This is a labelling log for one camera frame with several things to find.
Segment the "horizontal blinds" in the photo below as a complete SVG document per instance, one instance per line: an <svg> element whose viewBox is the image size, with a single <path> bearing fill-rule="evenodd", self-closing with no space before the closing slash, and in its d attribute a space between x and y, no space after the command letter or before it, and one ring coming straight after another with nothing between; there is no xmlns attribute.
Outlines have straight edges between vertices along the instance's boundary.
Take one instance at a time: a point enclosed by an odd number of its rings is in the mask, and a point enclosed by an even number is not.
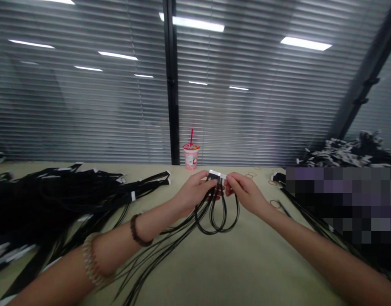
<svg viewBox="0 0 391 306"><path fill-rule="evenodd" d="M171 163L162 0L73 2L0 1L0 150Z"/></svg>
<svg viewBox="0 0 391 306"><path fill-rule="evenodd" d="M177 25L180 144L193 128L200 164L295 164L306 147L324 143L390 6L391 0L177 0L178 17L225 26L213 32ZM286 36L332 47L280 44Z"/></svg>
<svg viewBox="0 0 391 306"><path fill-rule="evenodd" d="M391 149L391 53L382 68L380 82L374 85L347 132L346 139L357 138L360 131L379 130L384 139L383 147Z"/></svg>

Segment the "ceiling light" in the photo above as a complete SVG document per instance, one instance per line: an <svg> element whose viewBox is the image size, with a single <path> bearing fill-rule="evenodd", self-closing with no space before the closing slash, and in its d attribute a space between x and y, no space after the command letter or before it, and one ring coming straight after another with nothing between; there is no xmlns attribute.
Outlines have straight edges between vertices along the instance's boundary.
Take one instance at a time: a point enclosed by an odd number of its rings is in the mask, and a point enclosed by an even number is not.
<svg viewBox="0 0 391 306"><path fill-rule="evenodd" d="M123 54L117 54L117 53L110 53L110 52L102 52L102 51L98 51L99 54L102 54L102 55L106 55L106 56L112 56L112 57L120 57L120 58L124 58L124 59L127 59L127 60L138 60L136 57L130 57L128 55L123 55Z"/></svg>
<svg viewBox="0 0 391 306"><path fill-rule="evenodd" d="M189 82L189 83L193 83L193 84L208 85L207 83L192 82L192 81L188 81L188 82Z"/></svg>
<svg viewBox="0 0 391 306"><path fill-rule="evenodd" d="M78 69L85 69L85 70L92 70L92 71L103 71L102 69L96 69L96 68L89 68L89 67L81 67L81 66L74 66Z"/></svg>
<svg viewBox="0 0 391 306"><path fill-rule="evenodd" d="M164 21L164 14L159 12L160 19ZM203 30L215 31L215 32L224 32L224 25L217 23L208 23L205 21L199 21L196 19L182 18L173 16L173 24L177 26L185 26L189 28L199 28Z"/></svg>
<svg viewBox="0 0 391 306"><path fill-rule="evenodd" d="M233 89L241 89L241 90L248 90L247 88L242 88L242 87L234 87L234 86L230 86L230 88L233 88Z"/></svg>
<svg viewBox="0 0 391 306"><path fill-rule="evenodd" d="M324 44L321 42L314 42L311 40L302 40L299 38L293 38L293 37L288 37L288 36L283 38L280 43L285 44L285 45L294 45L297 47L309 48L309 49L320 50L320 51L325 51L326 49L328 49L332 46L332 45Z"/></svg>
<svg viewBox="0 0 391 306"><path fill-rule="evenodd" d="M40 0L40 1L60 2L60 3L73 4L73 5L75 5L75 3L72 2L71 0Z"/></svg>
<svg viewBox="0 0 391 306"><path fill-rule="evenodd" d="M11 41L12 43L20 43L20 44L23 44L23 45L33 45L35 47L55 49L53 46L50 46L50 45L41 45L41 44L35 44L35 43L32 43L32 42L23 42L23 41L20 41L20 40L9 40L9 41Z"/></svg>
<svg viewBox="0 0 391 306"><path fill-rule="evenodd" d="M26 62L26 61L21 61L23 64L29 64L29 65L38 65L37 63L34 62Z"/></svg>
<svg viewBox="0 0 391 306"><path fill-rule="evenodd" d="M137 76L137 77L148 77L148 78L153 78L152 76L145 76L145 75L143 75L143 74L135 74L135 76Z"/></svg>

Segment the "beaded bracelet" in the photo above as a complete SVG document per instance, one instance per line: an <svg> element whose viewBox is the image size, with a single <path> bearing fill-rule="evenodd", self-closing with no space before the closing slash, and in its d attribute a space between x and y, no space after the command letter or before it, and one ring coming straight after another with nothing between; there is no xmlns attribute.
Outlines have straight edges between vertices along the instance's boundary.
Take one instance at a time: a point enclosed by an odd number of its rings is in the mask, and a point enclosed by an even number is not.
<svg viewBox="0 0 391 306"><path fill-rule="evenodd" d="M140 246L142 247L148 247L153 243L153 239L149 242L146 242L142 240L138 235L136 231L136 218L139 217L139 215L134 215L130 220L130 230L132 232L133 240L136 241Z"/></svg>
<svg viewBox="0 0 391 306"><path fill-rule="evenodd" d="M100 233L98 232L90 234L82 245L82 255L85 262L85 273L95 286L109 283L114 278L114 275L111 277L105 277L101 274L98 263L96 262L95 254L92 251L92 241L99 235Z"/></svg>

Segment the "left hand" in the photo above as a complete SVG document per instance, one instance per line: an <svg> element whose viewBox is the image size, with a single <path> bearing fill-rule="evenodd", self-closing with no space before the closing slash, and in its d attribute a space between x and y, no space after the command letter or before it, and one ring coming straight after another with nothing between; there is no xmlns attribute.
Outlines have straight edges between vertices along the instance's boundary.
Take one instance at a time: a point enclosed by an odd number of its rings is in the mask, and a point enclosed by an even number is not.
<svg viewBox="0 0 391 306"><path fill-rule="evenodd" d="M208 176L208 171L203 170L190 176L187 182L181 187L179 192L172 199L176 205L180 206L180 217L187 217L204 199L208 190L217 185L217 180L205 181L203 178ZM221 191L218 191L217 200L221 198Z"/></svg>

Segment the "plastic cup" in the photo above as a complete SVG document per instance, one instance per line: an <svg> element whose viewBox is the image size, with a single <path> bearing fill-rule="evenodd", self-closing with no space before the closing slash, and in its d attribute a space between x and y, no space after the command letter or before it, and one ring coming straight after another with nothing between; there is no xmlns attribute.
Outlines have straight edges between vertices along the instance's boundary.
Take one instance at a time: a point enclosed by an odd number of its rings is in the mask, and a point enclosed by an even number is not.
<svg viewBox="0 0 391 306"><path fill-rule="evenodd" d="M198 150L200 146L198 144L185 144L183 146L184 157L186 160L186 169L195 170L197 168Z"/></svg>

